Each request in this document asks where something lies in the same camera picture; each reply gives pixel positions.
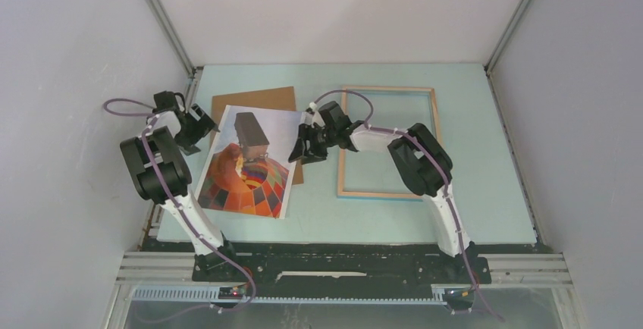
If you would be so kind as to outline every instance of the white wall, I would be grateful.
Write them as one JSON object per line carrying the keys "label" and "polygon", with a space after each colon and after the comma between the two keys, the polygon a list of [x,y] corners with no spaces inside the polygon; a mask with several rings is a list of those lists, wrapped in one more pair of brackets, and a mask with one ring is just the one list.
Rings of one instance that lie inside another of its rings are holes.
{"label": "white wall", "polygon": [[0,0],[0,327],[98,327],[148,203],[118,143],[187,79],[144,0]]}
{"label": "white wall", "polygon": [[643,2],[535,0],[494,72],[592,328],[641,327]]}
{"label": "white wall", "polygon": [[519,0],[162,0],[192,61],[485,63]]}

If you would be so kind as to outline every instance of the picture of hot air balloon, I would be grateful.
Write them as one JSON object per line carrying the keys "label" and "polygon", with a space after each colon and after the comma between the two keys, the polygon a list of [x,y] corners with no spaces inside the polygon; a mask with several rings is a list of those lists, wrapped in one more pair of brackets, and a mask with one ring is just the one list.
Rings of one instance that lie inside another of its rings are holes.
{"label": "picture of hot air balloon", "polygon": [[197,186],[205,209],[285,218],[298,111],[226,107]]}

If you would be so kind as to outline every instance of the cardboard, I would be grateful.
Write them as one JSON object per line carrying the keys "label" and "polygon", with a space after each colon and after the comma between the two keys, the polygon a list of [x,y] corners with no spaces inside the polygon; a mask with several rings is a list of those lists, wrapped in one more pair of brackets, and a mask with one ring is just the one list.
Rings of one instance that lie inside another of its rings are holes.
{"label": "cardboard", "polygon": [[[256,90],[254,92],[236,92],[212,97],[212,120],[220,124],[221,117],[226,105],[240,105],[242,107],[254,107],[265,109],[277,109],[280,111],[296,111],[295,88]],[[303,183],[303,171],[301,163],[297,162],[293,184]]]}

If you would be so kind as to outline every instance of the wooden frame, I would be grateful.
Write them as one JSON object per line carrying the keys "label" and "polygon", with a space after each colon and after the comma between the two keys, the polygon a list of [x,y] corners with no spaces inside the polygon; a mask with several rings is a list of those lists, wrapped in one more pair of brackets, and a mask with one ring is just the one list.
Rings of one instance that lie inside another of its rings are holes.
{"label": "wooden frame", "polygon": [[[433,129],[435,131],[435,138],[442,144],[442,133],[440,130],[440,119],[438,117],[438,101],[435,98],[435,90],[433,88],[412,88],[412,87],[391,87],[391,86],[355,86],[344,85],[342,90],[356,90],[364,92],[414,92],[426,93],[429,98],[429,107],[431,107],[431,114],[433,116]],[[342,93],[341,108],[348,112],[348,94]],[[346,169],[346,150],[340,150],[339,163],[337,164],[337,196],[347,198],[370,198],[370,199],[413,199],[421,200],[419,196],[412,193],[377,193],[366,191],[346,191],[344,184],[346,177],[344,171]]]}

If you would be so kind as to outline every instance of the picture frame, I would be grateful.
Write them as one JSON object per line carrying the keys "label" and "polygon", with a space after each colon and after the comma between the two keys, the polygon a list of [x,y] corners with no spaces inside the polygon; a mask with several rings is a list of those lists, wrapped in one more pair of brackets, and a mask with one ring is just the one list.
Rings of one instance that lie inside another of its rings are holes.
{"label": "picture frame", "polygon": [[[378,93],[391,93],[392,95],[400,94],[419,94],[428,97],[427,107],[432,119],[432,126],[427,126],[435,135],[435,138],[442,144],[442,133],[440,127],[440,118],[438,116],[438,101],[435,96],[435,89],[428,87],[395,87],[395,86],[357,86],[357,85],[344,85],[342,90],[352,90],[361,93],[378,92]],[[348,114],[348,93],[343,92],[341,97],[341,108]],[[361,198],[361,199],[401,199],[401,200],[422,200],[420,196],[409,193],[389,193],[378,191],[360,191],[360,190],[347,190],[346,184],[346,166],[347,166],[347,152],[341,149],[339,152],[339,161],[337,164],[337,197],[343,198]]]}

